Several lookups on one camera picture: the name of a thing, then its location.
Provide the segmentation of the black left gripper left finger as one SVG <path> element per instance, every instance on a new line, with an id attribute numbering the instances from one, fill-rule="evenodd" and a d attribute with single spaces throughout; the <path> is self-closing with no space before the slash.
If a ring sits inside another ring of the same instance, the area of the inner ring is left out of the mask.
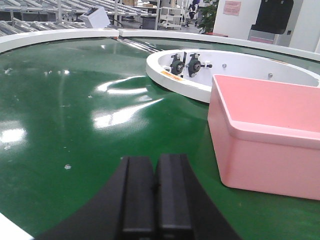
<path id="1" fill-rule="evenodd" d="M 39 240 L 153 240 L 154 172 L 146 156 L 124 156 L 85 205 Z"/>

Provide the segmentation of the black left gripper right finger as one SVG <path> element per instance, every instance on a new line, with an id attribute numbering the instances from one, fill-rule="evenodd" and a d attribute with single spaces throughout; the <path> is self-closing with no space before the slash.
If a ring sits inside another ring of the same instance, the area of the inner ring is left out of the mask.
<path id="1" fill-rule="evenodd" d="M 198 181 L 186 154 L 162 154 L 155 175 L 158 239 L 240 239 Z"/>

